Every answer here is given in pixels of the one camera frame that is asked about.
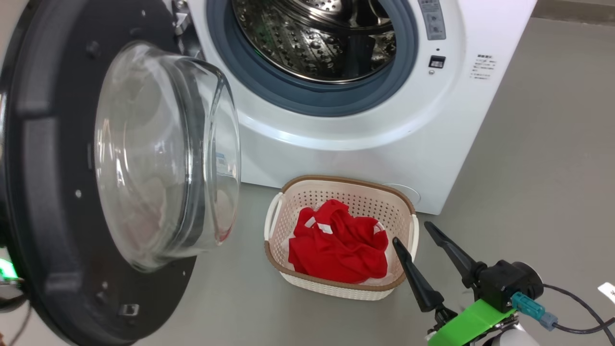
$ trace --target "gray rubber seal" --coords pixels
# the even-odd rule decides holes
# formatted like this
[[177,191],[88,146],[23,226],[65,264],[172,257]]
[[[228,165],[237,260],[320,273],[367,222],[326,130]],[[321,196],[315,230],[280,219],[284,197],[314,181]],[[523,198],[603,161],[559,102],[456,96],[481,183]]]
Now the gray rubber seal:
[[207,1],[213,43],[231,73],[250,91],[279,107],[313,116],[347,116],[369,110],[391,97],[408,79],[418,38],[408,0],[380,0],[397,40],[394,60],[369,78],[341,85],[304,81],[260,57],[245,38],[230,1]]

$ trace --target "wire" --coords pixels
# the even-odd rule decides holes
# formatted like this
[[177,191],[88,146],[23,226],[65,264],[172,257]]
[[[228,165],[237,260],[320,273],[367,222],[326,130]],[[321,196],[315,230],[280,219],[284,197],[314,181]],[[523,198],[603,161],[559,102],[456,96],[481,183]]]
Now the wire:
[[[583,301],[581,298],[579,298],[579,297],[578,297],[578,296],[576,296],[575,294],[573,294],[573,293],[571,293],[571,292],[569,292],[569,291],[566,291],[566,290],[565,290],[565,289],[563,289],[563,288],[559,288],[559,287],[552,286],[552,285],[549,285],[549,284],[545,284],[545,285],[544,285],[544,287],[549,288],[549,289],[552,289],[552,290],[557,291],[557,292],[559,292],[559,293],[565,294],[565,295],[567,295],[568,297],[571,297],[571,298],[572,298],[572,299],[574,299],[577,303],[581,304],[581,306],[583,306],[583,307],[584,307],[584,308],[585,308],[585,309],[586,309],[586,310],[590,313],[590,315],[596,319],[596,321],[598,322],[598,324],[600,324],[600,325],[604,324],[604,321],[602,320],[602,318],[600,318],[600,316],[598,315],[598,313],[596,313],[596,311],[594,311],[594,310],[593,310],[593,309],[592,309],[592,308],[591,308],[591,307],[590,307],[587,303],[585,303],[585,301]],[[556,325],[556,324],[554,324],[554,326],[555,326],[556,328],[558,328],[558,329],[561,329],[562,331],[567,331],[567,330],[562,329],[562,328],[565,328],[565,327],[559,328],[559,327],[561,327],[561,326],[559,326],[559,324],[557,324],[557,325]],[[597,331],[600,331],[600,330],[604,330],[604,331],[605,331],[606,337],[607,337],[607,338],[609,339],[609,341],[611,342],[611,345],[615,346],[615,337],[613,336],[613,333],[612,333],[612,332],[608,329],[608,327],[599,328]]]
[[17,334],[13,340],[9,342],[9,346],[15,346],[19,338],[22,336],[23,332],[26,330],[26,326],[28,325],[28,321],[30,320],[30,316],[32,315],[32,305],[28,303],[28,312],[26,313],[26,318],[22,322],[22,326],[19,328]]
[[606,323],[603,323],[603,324],[601,324],[601,325],[599,325],[597,327],[590,328],[590,329],[567,328],[567,327],[564,327],[564,326],[560,326],[557,323],[554,323],[553,327],[556,327],[557,329],[559,329],[561,331],[565,331],[565,332],[573,333],[573,334],[593,334],[593,333],[599,332],[601,330],[606,330],[606,328],[609,328],[613,323],[615,323],[615,317],[611,318]]

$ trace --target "beige plastic basket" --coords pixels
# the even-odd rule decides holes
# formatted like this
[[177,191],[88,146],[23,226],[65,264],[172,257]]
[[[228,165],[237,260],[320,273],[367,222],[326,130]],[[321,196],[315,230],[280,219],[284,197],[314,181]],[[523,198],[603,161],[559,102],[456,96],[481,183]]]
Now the beige plastic basket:
[[354,179],[304,175],[290,181],[269,205],[265,219],[265,252],[271,264],[289,283],[329,296],[379,300],[385,298],[406,278],[397,260],[389,259],[392,275],[377,285],[347,284],[323,280],[289,269],[288,252],[282,242],[295,230],[299,211],[337,199],[350,207],[353,216],[370,216],[386,228],[389,239],[398,237],[415,258],[419,241],[419,224],[410,200],[401,192],[383,185]]

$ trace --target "basket handle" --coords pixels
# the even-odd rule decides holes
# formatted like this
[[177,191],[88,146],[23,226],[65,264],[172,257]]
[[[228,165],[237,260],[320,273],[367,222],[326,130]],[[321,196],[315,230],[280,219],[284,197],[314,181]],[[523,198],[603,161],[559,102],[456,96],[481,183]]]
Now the basket handle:
[[419,247],[419,218],[416,217],[416,214],[412,214],[412,239],[408,239],[408,242],[412,242],[408,244],[407,249],[410,249],[410,254],[412,255],[412,262],[415,261],[416,258],[416,250]]
[[274,229],[274,225],[277,222],[277,216],[280,214],[280,207],[282,207],[282,196],[284,193],[280,192],[273,197],[271,200],[271,204],[269,205],[269,209],[267,210],[267,217],[265,217],[265,241],[269,241],[269,238],[272,236],[272,232]]

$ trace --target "washing machine front panel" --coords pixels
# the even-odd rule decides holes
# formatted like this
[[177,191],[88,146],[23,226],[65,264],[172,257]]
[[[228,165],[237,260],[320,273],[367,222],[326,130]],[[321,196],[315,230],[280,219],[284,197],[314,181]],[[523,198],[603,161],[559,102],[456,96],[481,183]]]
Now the washing machine front panel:
[[[205,25],[208,1],[190,4],[207,59],[237,97],[244,182],[281,187],[298,175],[330,174],[393,183],[416,190],[409,197],[420,196],[417,210],[431,214],[442,210],[536,3],[440,0],[446,39],[430,40],[421,0],[409,0],[417,46],[403,86],[372,109],[324,118],[289,111],[241,83]],[[434,56],[445,57],[442,68],[431,65]]]

